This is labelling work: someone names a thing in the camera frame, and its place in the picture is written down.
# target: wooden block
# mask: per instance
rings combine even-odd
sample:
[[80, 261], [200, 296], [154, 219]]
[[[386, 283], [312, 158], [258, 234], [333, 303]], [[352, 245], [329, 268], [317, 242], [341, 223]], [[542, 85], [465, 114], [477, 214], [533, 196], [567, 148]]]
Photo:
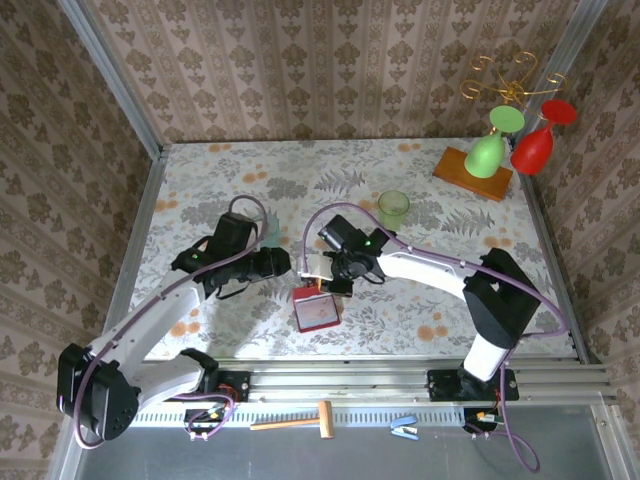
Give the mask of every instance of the wooden block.
[[477, 178], [464, 168], [465, 158], [467, 158], [465, 152], [447, 147], [433, 171], [433, 176], [500, 202], [505, 193], [507, 193], [507, 187], [513, 172], [508, 168], [500, 167], [493, 177]]

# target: wooden hammer handle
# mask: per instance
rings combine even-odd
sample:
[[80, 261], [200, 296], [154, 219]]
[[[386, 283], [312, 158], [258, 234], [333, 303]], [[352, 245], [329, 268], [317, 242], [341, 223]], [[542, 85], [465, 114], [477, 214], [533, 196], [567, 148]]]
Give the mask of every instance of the wooden hammer handle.
[[254, 423], [251, 430], [271, 430], [272, 428], [297, 427], [298, 425], [317, 425], [319, 418], [305, 418], [304, 420], [288, 420], [285, 422]]

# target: blue stapler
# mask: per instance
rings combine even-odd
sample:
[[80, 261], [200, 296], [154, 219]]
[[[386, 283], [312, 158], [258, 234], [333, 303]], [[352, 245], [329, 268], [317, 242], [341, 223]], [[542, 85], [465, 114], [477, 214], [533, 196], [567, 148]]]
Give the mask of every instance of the blue stapler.
[[418, 440], [418, 429], [415, 427], [410, 427], [409, 425], [413, 425], [417, 423], [418, 419], [415, 415], [409, 415], [407, 417], [396, 418], [393, 422], [391, 422], [391, 435], [395, 435], [396, 437], [408, 438], [409, 440]]

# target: small red box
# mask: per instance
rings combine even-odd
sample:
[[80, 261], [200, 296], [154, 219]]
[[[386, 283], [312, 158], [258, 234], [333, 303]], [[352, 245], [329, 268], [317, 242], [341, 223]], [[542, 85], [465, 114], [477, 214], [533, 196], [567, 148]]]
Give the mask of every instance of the small red box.
[[293, 309], [301, 333], [340, 325], [333, 295], [319, 291], [316, 286], [294, 288]]

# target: patterned wallpaper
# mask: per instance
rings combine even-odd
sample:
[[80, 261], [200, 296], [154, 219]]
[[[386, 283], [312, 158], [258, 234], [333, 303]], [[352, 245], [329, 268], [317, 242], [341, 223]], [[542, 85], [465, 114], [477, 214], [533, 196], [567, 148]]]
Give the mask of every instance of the patterned wallpaper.
[[[480, 54], [555, 49], [577, 0], [86, 0], [164, 142], [484, 134]], [[487, 82], [495, 78], [487, 73]]]
[[44, 478], [57, 357], [101, 331], [149, 161], [53, 1], [0, 1], [0, 479]]
[[569, 77], [578, 121], [538, 177], [588, 346], [640, 452], [640, 2], [611, 1]]

